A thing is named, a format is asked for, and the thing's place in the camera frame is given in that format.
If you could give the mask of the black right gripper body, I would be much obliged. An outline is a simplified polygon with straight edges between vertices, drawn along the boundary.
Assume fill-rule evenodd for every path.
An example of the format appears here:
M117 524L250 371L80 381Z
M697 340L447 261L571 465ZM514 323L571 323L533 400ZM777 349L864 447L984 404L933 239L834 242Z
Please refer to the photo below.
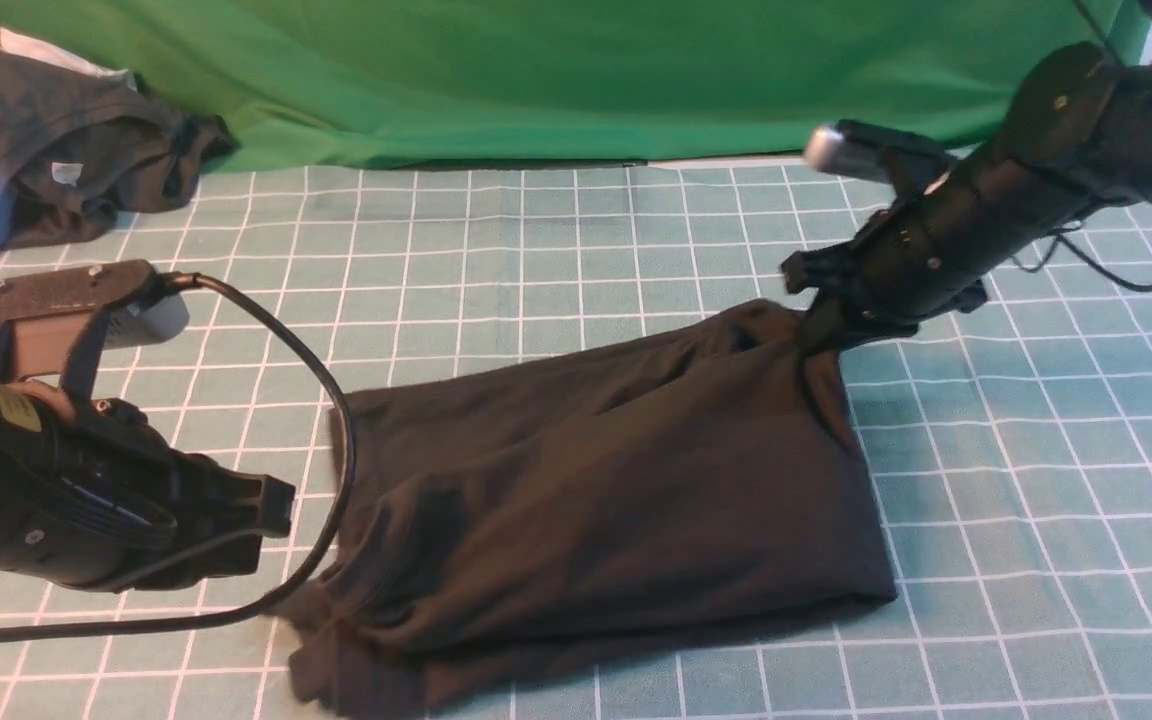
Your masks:
M846 243L791 252L780 265L790 295L846 300L849 346L914 338L922 323L986 304L980 273L952 264L918 219L873 215Z

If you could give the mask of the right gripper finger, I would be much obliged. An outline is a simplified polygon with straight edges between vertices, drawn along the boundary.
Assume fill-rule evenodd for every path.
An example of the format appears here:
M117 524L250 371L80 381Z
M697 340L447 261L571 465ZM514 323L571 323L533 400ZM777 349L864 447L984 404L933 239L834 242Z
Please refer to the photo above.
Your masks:
M799 320L797 353L801 357L814 357L844 351L850 344L846 300L835 295L817 295Z

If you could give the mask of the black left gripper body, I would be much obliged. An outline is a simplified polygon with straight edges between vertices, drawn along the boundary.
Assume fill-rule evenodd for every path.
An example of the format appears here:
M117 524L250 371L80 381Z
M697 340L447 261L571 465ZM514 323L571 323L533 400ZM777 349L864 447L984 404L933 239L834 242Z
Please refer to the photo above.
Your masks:
M118 397L86 410L86 491L122 547L101 591L179 591L200 579L247 577L262 541L291 533L297 491L175 450L145 414Z

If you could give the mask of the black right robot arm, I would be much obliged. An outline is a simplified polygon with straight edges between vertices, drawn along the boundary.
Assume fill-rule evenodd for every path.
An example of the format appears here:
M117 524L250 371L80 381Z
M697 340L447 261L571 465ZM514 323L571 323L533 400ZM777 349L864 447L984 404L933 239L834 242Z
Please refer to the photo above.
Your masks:
M895 199L850 241L782 263L787 291L814 290L799 351L910 338L937 316L973 313L984 278L1030 243L1102 209L1152 205L1152 63L1117 65L1087 41L1053 51L964 158L859 120L814 129L804 158Z

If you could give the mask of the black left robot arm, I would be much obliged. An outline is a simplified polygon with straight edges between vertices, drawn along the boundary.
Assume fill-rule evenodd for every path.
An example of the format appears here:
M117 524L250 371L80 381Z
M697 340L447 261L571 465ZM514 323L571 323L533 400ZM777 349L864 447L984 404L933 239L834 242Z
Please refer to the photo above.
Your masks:
M93 593L247 577L296 488L175 450L137 407L0 384L0 571Z

